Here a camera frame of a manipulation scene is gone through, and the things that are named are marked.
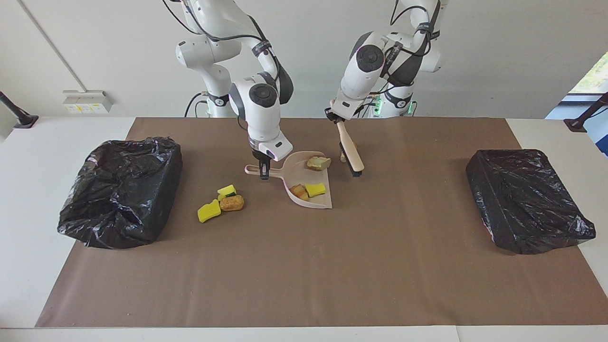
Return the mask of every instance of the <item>window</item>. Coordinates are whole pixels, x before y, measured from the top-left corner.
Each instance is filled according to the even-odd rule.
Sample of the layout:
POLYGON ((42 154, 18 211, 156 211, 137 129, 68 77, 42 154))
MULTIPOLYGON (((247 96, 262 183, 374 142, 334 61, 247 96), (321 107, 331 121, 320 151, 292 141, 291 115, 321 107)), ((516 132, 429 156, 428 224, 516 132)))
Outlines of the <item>window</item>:
POLYGON ((608 52, 570 91, 571 94, 604 94, 608 91, 608 52))

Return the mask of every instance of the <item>cable clip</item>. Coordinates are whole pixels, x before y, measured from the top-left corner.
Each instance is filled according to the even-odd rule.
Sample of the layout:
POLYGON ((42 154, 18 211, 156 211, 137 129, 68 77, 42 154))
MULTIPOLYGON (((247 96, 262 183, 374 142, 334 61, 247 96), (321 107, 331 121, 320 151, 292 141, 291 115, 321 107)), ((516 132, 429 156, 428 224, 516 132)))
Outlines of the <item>cable clip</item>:
POLYGON ((251 51, 254 53, 254 55, 257 57, 259 56, 262 52, 264 52, 266 55, 268 54, 266 51, 268 49, 270 49, 272 47, 272 45, 270 44, 270 41, 268 40, 263 40, 261 41, 259 44, 257 44, 256 46, 254 46, 253 49, 251 49, 251 51))
POLYGON ((424 31, 426 33, 433 33, 434 27, 431 23, 420 23, 416 28, 416 32, 424 31))

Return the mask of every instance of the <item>dustpan handle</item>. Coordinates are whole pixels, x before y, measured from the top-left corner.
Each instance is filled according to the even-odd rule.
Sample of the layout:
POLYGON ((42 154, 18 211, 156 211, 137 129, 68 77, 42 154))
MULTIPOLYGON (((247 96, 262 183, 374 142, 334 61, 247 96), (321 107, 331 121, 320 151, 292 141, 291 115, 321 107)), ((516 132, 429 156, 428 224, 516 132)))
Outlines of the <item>dustpan handle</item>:
MULTIPOLYGON (((260 175, 260 167, 255 165, 247 165, 245 166, 245 173, 248 175, 260 175)), ((269 171, 270 177, 283 179, 283 175, 281 174, 281 170, 278 169, 270 169, 269 171)))

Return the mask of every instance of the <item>bread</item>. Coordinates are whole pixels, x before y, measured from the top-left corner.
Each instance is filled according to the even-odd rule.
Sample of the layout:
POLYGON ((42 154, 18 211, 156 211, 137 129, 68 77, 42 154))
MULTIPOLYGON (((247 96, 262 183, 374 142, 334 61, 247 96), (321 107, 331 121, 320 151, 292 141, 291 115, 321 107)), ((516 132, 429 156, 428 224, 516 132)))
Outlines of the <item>bread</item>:
POLYGON ((297 198, 299 198, 303 201, 309 200, 306 188, 302 184, 298 184, 298 185, 294 185, 294 186, 290 187, 289 191, 291 191, 292 194, 294 194, 297 198))
POLYGON ((315 156, 315 157, 310 158, 306 162, 306 167, 311 170, 315 170, 315 171, 323 171, 323 170, 327 169, 330 166, 330 164, 331 164, 331 159, 321 157, 321 156, 315 156))
POLYGON ((239 211, 244 205, 245 199, 243 199, 243 196, 241 195, 225 197, 219 203, 219 207, 222 211, 239 211))

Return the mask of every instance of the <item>yellow sponge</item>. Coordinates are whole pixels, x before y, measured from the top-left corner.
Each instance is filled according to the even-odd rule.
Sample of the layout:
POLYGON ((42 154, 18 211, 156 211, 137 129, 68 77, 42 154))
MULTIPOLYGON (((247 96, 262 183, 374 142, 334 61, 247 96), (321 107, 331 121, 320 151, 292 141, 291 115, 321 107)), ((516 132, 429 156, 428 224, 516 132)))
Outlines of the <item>yellow sponge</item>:
POLYGON ((218 194, 218 201, 221 201, 226 197, 236 196, 237 190, 234 188, 234 185, 230 184, 227 187, 218 190, 218 194))
POLYGON ((323 183, 306 184, 304 186, 306 187, 306 192, 308 193, 308 196, 310 196, 310 197, 323 195, 325 193, 325 186, 323 185, 323 183))
POLYGON ((219 201, 213 200, 213 202, 203 205, 196 213, 198 214, 198 220, 205 223, 208 219, 219 216, 222 210, 219 208, 219 201))

